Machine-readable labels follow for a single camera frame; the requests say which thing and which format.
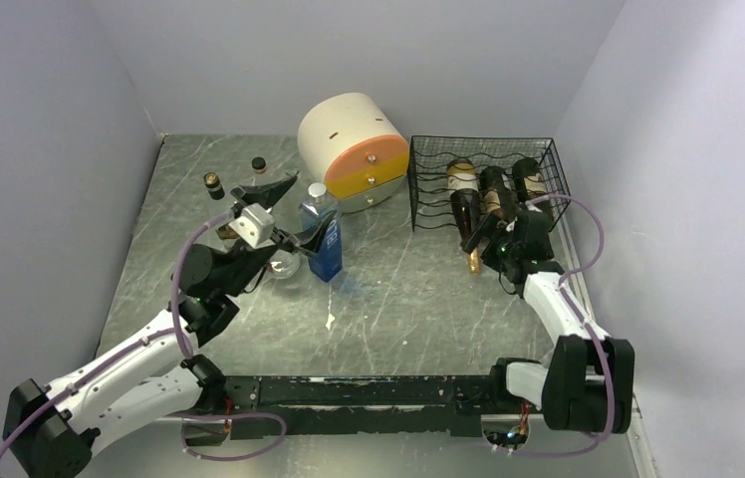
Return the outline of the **green wine bottle silver foil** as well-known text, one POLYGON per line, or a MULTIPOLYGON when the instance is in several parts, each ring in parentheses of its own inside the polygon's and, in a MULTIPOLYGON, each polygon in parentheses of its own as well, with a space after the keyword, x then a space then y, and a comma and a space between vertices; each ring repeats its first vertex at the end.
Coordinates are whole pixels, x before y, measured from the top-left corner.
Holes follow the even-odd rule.
POLYGON ((500 166, 487 166, 479 175, 480 191, 483 195, 485 212, 499 206, 516 206, 520 210, 518 198, 509 187, 508 178, 500 166))

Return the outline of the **blue plastic bottle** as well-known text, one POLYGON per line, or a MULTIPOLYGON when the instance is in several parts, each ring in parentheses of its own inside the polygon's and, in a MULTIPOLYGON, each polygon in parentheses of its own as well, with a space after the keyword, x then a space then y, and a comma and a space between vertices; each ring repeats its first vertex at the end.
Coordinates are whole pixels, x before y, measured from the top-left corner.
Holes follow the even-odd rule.
POLYGON ((307 197, 299 207, 305 230, 313 230, 318 242, 308 258, 311 272, 324 283, 331 282, 343 269, 342 232, 339 201, 321 182, 308 186, 307 197))

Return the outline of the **dark wine bottle gold foil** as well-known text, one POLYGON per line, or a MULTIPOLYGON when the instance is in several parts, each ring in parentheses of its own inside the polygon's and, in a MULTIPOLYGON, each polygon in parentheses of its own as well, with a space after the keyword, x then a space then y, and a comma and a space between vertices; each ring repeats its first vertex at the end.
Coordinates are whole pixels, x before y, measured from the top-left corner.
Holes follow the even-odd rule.
POLYGON ((447 192, 452 215, 461 241, 467 240, 477 227, 481 215, 479 181, 469 159, 456 158, 446 167, 447 192))

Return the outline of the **clear bottle white label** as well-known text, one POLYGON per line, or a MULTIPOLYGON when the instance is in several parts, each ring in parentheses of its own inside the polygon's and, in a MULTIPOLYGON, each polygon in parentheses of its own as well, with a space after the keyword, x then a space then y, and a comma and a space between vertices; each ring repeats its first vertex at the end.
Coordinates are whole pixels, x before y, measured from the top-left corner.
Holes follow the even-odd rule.
POLYGON ((267 170, 267 161, 262 156, 253 157, 251 159, 251 167, 256 174, 264 174, 267 170))

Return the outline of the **clear bottle gold black label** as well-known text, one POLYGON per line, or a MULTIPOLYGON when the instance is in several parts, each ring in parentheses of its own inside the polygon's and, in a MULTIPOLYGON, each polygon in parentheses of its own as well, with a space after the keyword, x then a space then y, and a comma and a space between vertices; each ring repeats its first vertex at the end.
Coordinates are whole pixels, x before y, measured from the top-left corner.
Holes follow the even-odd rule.
MULTIPOLYGON (((207 194, 210 198, 207 204, 207 212, 210 217, 217 216, 221 213, 228 213, 233 201, 225 192, 219 176, 215 172, 207 172, 203 176, 203 183, 207 194)), ((215 227, 218 238, 223 242, 224 247, 229 249, 239 238, 228 222, 219 223, 215 227)))

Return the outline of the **large clear glass bottle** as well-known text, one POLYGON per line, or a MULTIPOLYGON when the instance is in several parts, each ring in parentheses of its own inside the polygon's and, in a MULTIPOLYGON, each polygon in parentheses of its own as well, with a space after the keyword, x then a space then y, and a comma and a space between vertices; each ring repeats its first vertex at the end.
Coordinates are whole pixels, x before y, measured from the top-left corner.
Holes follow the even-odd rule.
POLYGON ((268 263, 268 273, 277 280, 293 277, 300 269, 301 258, 297 253, 277 250, 268 263))

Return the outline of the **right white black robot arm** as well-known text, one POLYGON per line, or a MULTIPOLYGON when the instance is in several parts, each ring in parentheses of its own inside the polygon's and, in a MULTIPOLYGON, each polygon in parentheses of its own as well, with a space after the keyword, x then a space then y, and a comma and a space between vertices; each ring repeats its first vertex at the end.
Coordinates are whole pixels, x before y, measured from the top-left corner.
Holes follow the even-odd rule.
POLYGON ((635 352, 627 340, 602 329, 575 297, 571 277, 555 259, 549 216, 538 208, 494 204, 464 239, 503 285, 513 287, 538 316, 554 350, 548 364, 501 358, 487 389, 498 411, 524 400, 552 430, 621 434, 630 426, 635 352))

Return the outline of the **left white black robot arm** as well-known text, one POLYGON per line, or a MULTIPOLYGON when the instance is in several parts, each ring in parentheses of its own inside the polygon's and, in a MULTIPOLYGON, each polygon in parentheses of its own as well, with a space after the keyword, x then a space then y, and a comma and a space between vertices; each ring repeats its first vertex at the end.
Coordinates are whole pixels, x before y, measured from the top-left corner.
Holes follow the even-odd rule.
POLYGON ((30 477, 74 477, 106 447, 171 414, 230 419, 234 402, 225 374, 201 348, 238 314, 236 299, 255 290, 278 251, 315 254, 326 230, 279 228, 273 207, 296 184, 297 171, 280 180, 225 190, 215 175, 205 186, 223 210, 203 231, 229 226, 236 241, 225 251, 190 236, 173 266, 166 308, 107 353, 39 384, 26 380, 11 392, 0 459, 11 454, 30 477))

